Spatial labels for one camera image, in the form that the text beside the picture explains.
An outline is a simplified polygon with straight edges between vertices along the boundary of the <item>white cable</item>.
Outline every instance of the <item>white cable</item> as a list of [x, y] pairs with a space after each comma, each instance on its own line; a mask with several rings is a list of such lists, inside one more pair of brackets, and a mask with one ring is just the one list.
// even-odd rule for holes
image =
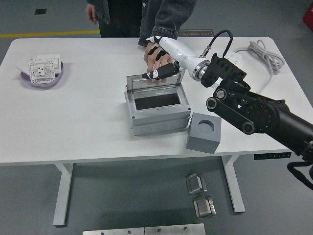
[[258, 40], [256, 43], [250, 41], [250, 45], [248, 47], [242, 47], [235, 50], [235, 52], [239, 51], [248, 51], [250, 53], [257, 54], [261, 59], [264, 60], [264, 62], [269, 68], [270, 77], [267, 80], [267, 82], [257, 92], [257, 94], [260, 94], [263, 91], [263, 89], [269, 84], [274, 74], [277, 74], [278, 70], [280, 70], [282, 66], [285, 64], [285, 60], [280, 55], [267, 51], [262, 40]]

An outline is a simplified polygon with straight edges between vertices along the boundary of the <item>gray cube block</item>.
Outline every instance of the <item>gray cube block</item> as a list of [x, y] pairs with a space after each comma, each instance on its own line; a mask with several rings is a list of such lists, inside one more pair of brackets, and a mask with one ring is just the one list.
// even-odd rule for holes
[[193, 113], [189, 124], [187, 149], [215, 153], [221, 142], [220, 117]]

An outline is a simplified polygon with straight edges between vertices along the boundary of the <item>square hole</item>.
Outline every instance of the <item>square hole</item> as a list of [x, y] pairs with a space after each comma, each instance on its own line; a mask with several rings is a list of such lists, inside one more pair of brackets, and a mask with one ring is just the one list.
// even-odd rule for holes
[[35, 15], [45, 15], [47, 12], [47, 9], [36, 9]]

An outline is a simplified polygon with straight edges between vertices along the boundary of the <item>yellow floor line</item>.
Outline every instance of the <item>yellow floor line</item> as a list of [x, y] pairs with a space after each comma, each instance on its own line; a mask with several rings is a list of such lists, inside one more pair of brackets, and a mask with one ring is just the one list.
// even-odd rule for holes
[[42, 32], [42, 33], [13, 33], [13, 34], [0, 34], [0, 38], [22, 38], [22, 37], [73, 35], [73, 34], [96, 34], [96, 33], [100, 33], [100, 31], [85, 30], [85, 31]]

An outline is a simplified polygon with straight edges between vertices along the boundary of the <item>open box lid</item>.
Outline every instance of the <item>open box lid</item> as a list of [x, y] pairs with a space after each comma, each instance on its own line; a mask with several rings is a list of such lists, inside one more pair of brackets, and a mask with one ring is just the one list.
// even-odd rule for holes
[[179, 70], [179, 72], [173, 76], [167, 77], [165, 83], [160, 81], [159, 85], [153, 82], [151, 85], [148, 84], [149, 78], [143, 78], [142, 75], [127, 76], [127, 92], [139, 92], [143, 90], [156, 90], [167, 87], [179, 86], [181, 80], [185, 74], [185, 70]]

